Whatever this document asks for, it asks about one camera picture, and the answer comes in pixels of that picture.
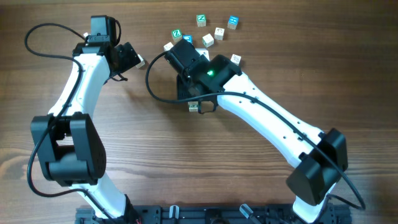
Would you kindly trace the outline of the yellow block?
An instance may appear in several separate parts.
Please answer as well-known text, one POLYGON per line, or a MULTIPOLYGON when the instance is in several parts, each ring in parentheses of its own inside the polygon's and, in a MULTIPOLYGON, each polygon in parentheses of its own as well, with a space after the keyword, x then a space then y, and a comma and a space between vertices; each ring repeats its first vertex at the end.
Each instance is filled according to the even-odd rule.
POLYGON ((197 107, 198 106, 198 102, 197 101, 189 101, 188 105, 189 105, 190 108, 197 107))

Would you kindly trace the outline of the white block number four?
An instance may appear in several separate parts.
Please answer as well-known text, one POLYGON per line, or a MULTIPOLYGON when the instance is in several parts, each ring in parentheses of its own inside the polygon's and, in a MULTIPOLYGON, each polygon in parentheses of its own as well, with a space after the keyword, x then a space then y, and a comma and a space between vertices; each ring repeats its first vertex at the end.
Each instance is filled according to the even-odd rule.
POLYGON ((197 107, 189 107, 188 110, 189 110, 189 112, 198 112, 197 107))

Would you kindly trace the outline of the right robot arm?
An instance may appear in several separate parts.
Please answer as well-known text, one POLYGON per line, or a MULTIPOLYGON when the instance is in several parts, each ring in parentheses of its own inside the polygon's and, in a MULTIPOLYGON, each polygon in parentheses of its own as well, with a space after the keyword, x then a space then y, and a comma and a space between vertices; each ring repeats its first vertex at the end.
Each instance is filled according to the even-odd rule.
POLYGON ((164 45, 165 59, 178 73, 180 100, 213 101, 264 136, 294 168, 286 183, 295 194, 294 213, 313 223, 341 171, 348 168, 345 136, 336 129, 324 133, 298 119, 265 95, 228 57, 199 53, 180 40, 164 45))

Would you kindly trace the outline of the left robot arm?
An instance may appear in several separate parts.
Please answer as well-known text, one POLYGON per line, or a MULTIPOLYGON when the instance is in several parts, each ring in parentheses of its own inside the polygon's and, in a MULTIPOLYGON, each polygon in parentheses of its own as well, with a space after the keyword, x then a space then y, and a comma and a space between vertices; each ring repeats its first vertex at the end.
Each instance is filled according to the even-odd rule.
POLYGON ((110 16, 92 16, 91 31, 76 45, 70 77, 57 102, 30 124, 34 149, 27 183, 46 198, 80 194, 100 223, 139 223, 127 195, 106 174, 106 151, 93 124, 101 89, 143 60, 129 42, 120 43, 121 25, 110 16))

